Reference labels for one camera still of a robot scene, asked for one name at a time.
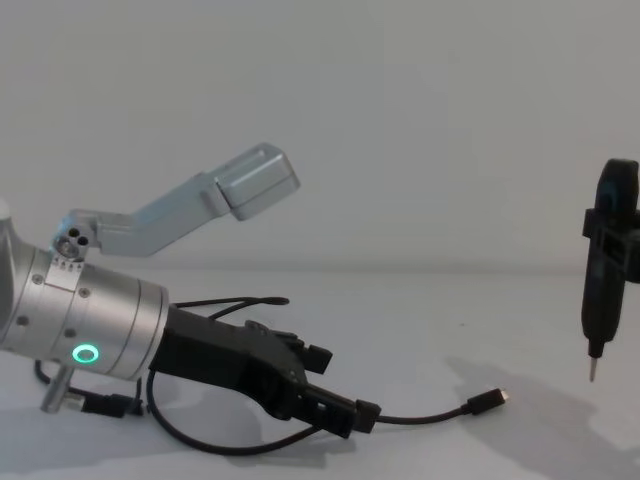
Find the cable connector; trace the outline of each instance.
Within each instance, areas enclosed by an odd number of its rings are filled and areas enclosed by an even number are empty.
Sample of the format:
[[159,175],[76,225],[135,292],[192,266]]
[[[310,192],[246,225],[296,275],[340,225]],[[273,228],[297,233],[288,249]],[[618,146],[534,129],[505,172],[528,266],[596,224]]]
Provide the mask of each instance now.
[[486,411],[497,408],[500,405],[504,405],[508,399],[509,395],[507,395],[507,392],[496,388],[475,397],[471,397],[467,400],[467,403],[460,407],[460,409],[464,415],[480,415]]
[[85,395],[82,412],[106,415],[107,417],[122,418],[129,413],[141,417],[143,415],[142,400],[125,395],[99,395],[91,393]]

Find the white backdrop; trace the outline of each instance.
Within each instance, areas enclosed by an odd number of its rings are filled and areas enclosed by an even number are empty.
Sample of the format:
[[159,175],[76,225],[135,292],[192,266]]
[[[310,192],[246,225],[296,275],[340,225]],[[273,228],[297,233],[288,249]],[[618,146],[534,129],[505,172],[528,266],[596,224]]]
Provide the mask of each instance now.
[[640,3],[0,3],[0,196],[45,245],[267,140],[303,188],[153,266],[577,271],[640,159]]

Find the electric screwdriver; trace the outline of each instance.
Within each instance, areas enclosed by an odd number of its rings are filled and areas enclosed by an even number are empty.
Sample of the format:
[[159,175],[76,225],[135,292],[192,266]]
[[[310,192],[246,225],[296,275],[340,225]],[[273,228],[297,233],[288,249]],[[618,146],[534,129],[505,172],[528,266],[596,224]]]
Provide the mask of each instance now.
[[640,283],[640,216],[638,163],[609,160],[605,165],[594,208],[586,211],[583,235],[591,240],[582,301],[582,329],[589,340],[591,369],[605,343],[615,337],[625,281]]

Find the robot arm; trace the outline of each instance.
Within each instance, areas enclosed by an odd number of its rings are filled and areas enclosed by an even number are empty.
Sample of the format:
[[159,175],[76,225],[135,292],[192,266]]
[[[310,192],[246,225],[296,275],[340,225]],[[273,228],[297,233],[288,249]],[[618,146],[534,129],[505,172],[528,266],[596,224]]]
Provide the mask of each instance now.
[[131,215],[73,210],[60,224],[53,248],[71,261],[81,261],[89,247],[106,255],[147,257],[228,213],[247,220],[299,186],[284,152],[263,143]]

